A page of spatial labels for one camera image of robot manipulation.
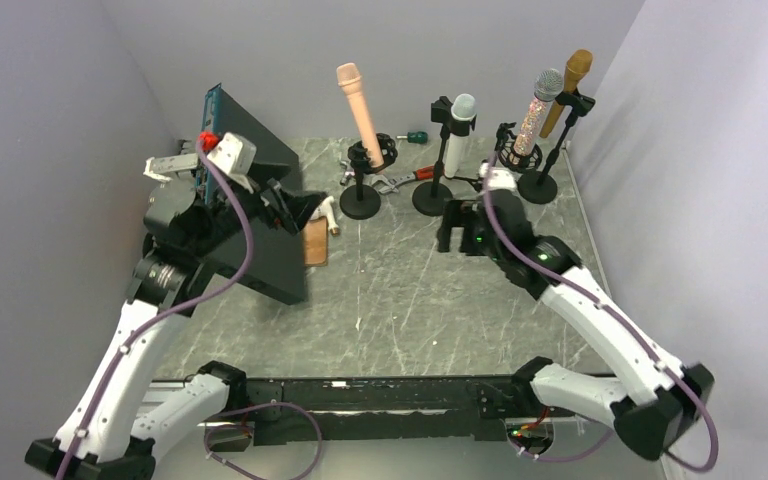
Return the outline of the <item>black clip round-base stand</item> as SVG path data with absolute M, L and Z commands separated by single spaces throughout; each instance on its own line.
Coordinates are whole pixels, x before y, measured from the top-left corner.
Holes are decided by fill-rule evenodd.
M 444 204 L 450 200 L 453 195 L 450 189 L 441 183 L 444 167 L 444 156 L 447 142 L 450 138 L 448 122 L 450 120 L 450 109 L 454 101 L 446 96 L 439 97 L 431 104 L 431 122 L 440 124 L 441 145 L 438 152 L 438 158 L 433 164 L 434 175 L 429 182 L 423 182 L 416 187 L 412 194 L 412 203 L 414 208 L 421 214 L 431 217 L 441 216 L 443 214 Z

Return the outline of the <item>black tripod shock-mount stand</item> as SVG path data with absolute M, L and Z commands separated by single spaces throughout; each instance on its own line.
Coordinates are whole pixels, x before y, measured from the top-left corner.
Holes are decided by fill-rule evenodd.
M 517 136 L 513 129 L 516 126 L 514 122 L 500 123 L 496 130 L 496 141 L 490 154 L 481 160 L 479 170 L 493 159 L 497 166 L 503 166 L 514 173 L 524 174 L 529 171 L 536 171 L 543 163 L 543 152 L 539 145 L 534 144 L 527 155 L 520 155 L 515 152 L 514 144 Z

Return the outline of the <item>white microphone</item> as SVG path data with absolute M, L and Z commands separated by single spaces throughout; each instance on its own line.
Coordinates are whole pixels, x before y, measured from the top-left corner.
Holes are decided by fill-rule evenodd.
M 468 137 L 474 130 L 476 118 L 476 99 L 473 95 L 458 95 L 450 109 L 448 128 L 450 138 L 444 156 L 443 175 L 453 178 L 465 156 Z

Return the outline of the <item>pink microphone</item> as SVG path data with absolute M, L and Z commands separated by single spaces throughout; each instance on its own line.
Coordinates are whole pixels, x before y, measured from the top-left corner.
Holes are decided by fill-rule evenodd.
M 377 132 L 369 112 L 363 91 L 362 75 L 355 63 L 345 63 L 336 69 L 337 83 L 342 89 L 355 120 L 359 136 L 368 152 L 373 168 L 382 167 L 383 155 Z

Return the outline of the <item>glitter microphone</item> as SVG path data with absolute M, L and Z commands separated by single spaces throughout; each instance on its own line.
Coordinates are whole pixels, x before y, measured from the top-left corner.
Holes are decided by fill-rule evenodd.
M 534 83 L 533 99 L 513 144 L 515 154 L 525 157 L 532 152 L 535 136 L 542 128 L 555 98 L 562 92 L 563 87 L 563 74 L 557 69 L 550 68 L 538 75 Z

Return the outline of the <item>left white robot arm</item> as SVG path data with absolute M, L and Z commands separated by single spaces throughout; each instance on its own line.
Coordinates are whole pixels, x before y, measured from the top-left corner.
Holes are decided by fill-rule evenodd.
M 113 338 L 81 400 L 57 433 L 33 441 L 24 460 L 54 479 L 148 479 L 196 424 L 239 417 L 250 404 L 246 374 L 211 361 L 185 387 L 146 414 L 139 409 L 167 348 L 198 304 L 211 298 L 211 253 L 255 220 L 296 234 L 325 200 L 276 180 L 229 183 L 207 203 L 191 182 L 171 179 L 152 192 L 137 263 Z

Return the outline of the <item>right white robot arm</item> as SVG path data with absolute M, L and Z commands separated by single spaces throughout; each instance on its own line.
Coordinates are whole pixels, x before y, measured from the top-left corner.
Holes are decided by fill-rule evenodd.
M 581 374 L 536 357 L 512 376 L 517 411 L 534 415 L 543 407 L 559 407 L 597 421 L 650 461 L 670 456 L 673 444 L 703 421 L 710 450 L 698 469 L 713 468 L 719 435 L 707 401 L 714 377 L 703 364 L 685 365 L 628 319 L 566 243 L 534 233 L 511 191 L 447 201 L 437 232 L 440 252 L 449 251 L 455 228 L 462 231 L 461 253 L 490 258 L 512 284 L 571 325 L 613 374 Z

